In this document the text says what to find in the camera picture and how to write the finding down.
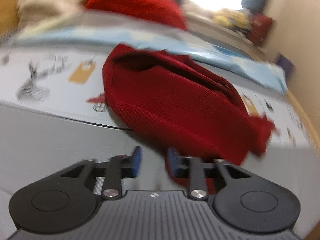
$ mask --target logo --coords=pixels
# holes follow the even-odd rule
[[[160,195],[158,194],[158,193],[152,193],[151,195],[150,195],[150,197],[152,197],[152,198],[157,198],[157,197],[159,197]]]

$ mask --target red knit fabric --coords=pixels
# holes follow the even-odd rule
[[[183,13],[172,0],[89,0],[85,7],[122,13],[186,30]]]
[[[262,154],[273,123],[250,117],[236,89],[188,56],[118,45],[103,70],[106,101],[133,131],[204,161]]]

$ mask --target yellow object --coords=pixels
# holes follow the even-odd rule
[[[224,27],[230,28],[236,26],[242,29],[249,29],[250,22],[244,13],[231,10],[227,8],[222,8],[219,11],[213,12],[213,20]]]
[[[76,70],[68,78],[68,82],[84,84],[89,79],[90,75],[94,71],[96,63],[92,60],[86,60],[79,64]]]
[[[227,28],[232,27],[231,21],[225,16],[222,16],[222,15],[215,16],[214,20],[217,24],[223,27],[227,27]]]

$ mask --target printed illustration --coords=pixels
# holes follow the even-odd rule
[[[93,110],[96,112],[105,112],[107,110],[108,105],[106,104],[106,99],[104,94],[100,94],[96,98],[89,98],[87,100],[88,103],[93,103]]]
[[[85,84],[97,65],[93,59],[94,57],[90,60],[80,62],[79,66],[68,78],[68,82]]]
[[[289,128],[287,127],[287,132],[288,132],[288,136],[289,136],[289,140],[292,142],[293,146],[296,146],[296,139],[295,137],[292,135],[291,131],[289,130]]]
[[[289,107],[287,107],[288,109],[288,113],[290,115],[290,118],[292,120],[292,122],[301,130],[304,131],[304,126],[302,124],[302,121],[300,119],[300,117],[294,112],[293,109],[290,109]]]
[[[247,97],[245,94],[243,94],[241,98],[242,98],[242,101],[244,102],[245,106],[248,108],[250,115],[259,116],[259,113],[258,113],[256,107],[254,106],[252,100],[249,97]]]
[[[266,100],[264,100],[264,101],[265,101],[265,103],[266,103],[266,106],[267,106],[268,110],[269,110],[270,112],[274,113],[275,111],[273,110],[271,104],[269,104]]]
[[[279,141],[281,141],[281,130],[279,128],[275,127],[271,131],[271,133],[274,134],[279,139]]]
[[[6,66],[9,63],[10,53],[1,58],[0,66]]]
[[[50,90],[47,87],[37,86],[36,82],[42,79],[46,79],[49,75],[59,74],[67,69],[71,64],[65,66],[64,60],[62,59],[61,66],[56,67],[52,65],[50,69],[46,69],[38,73],[39,62],[33,64],[29,62],[30,79],[28,79],[17,91],[16,96],[19,101],[30,101],[41,103],[45,99],[49,98]]]

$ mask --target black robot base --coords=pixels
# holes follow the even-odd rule
[[[298,240],[300,203],[289,190],[223,159],[203,163],[168,149],[183,191],[122,193],[138,175],[141,149],[109,162],[84,160],[17,191],[9,203],[18,229],[10,240]],[[100,195],[92,193],[104,177]],[[213,178],[209,195],[205,178]]]

